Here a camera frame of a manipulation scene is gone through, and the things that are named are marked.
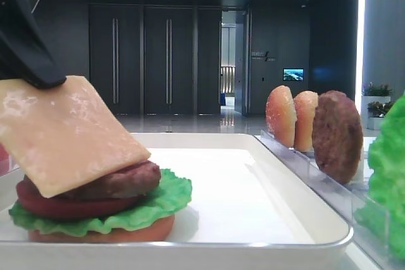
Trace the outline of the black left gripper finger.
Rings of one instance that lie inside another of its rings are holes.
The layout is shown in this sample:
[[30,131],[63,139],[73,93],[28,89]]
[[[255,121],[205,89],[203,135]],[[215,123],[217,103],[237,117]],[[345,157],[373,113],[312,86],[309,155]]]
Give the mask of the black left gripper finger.
[[28,0],[1,0],[1,79],[22,79],[38,89],[51,89],[66,81]]

